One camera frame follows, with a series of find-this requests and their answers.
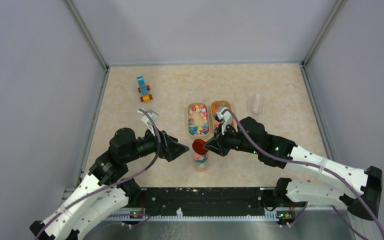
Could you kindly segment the red jar lid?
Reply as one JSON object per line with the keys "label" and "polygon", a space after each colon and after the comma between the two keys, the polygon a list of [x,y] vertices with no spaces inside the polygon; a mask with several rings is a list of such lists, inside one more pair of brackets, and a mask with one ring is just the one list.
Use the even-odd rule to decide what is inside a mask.
{"label": "red jar lid", "polygon": [[202,139],[195,139],[192,143],[192,149],[195,153],[199,155],[205,155],[208,153],[208,150],[204,148],[206,142]]}

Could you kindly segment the clear plastic jar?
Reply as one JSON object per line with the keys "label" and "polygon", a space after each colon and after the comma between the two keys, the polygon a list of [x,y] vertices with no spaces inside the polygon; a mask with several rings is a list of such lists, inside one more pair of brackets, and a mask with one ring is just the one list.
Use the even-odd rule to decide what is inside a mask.
{"label": "clear plastic jar", "polygon": [[206,154],[193,154],[194,168],[198,172],[204,172],[208,169],[208,153]]}

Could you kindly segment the clear plastic scoop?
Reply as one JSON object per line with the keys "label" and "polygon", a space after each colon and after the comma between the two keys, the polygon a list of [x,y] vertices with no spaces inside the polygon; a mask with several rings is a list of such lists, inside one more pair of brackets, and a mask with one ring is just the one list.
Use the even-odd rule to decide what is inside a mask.
{"label": "clear plastic scoop", "polygon": [[263,107],[264,107],[263,96],[260,93],[254,93],[249,100],[249,106],[248,106],[249,113],[254,117],[258,117],[260,114],[262,114]]}

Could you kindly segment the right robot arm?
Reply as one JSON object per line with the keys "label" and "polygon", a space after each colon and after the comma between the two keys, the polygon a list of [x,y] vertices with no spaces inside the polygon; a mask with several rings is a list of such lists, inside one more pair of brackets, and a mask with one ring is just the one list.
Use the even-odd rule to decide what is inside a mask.
{"label": "right robot arm", "polygon": [[231,150],[256,154],[266,166],[303,173],[320,181],[303,183],[280,178],[273,191],[273,200],[279,206],[311,202],[345,207],[364,220],[379,216],[383,187],[380,168],[356,168],[319,156],[290,139],[269,134],[262,123],[251,117],[240,120],[237,127],[222,121],[203,148],[222,157]]}

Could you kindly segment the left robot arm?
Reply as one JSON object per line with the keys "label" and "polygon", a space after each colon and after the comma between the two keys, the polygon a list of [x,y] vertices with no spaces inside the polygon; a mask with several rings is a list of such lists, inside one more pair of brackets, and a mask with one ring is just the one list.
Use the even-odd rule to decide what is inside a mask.
{"label": "left robot arm", "polygon": [[153,135],[148,129],[143,137],[136,137],[131,128],[121,128],[59,209],[34,221],[29,229],[37,240],[82,240],[116,210],[140,202],[136,176],[123,177],[129,171],[128,163],[150,154],[154,161],[171,162],[188,151],[188,146],[165,131]]}

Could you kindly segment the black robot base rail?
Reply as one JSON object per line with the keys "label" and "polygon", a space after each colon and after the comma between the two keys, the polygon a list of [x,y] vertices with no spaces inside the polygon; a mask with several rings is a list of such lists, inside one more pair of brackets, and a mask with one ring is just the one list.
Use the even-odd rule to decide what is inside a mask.
{"label": "black robot base rail", "polygon": [[174,216],[177,210],[186,217],[245,217],[304,205],[275,197],[272,187],[148,187],[130,199],[127,207],[152,217]]}

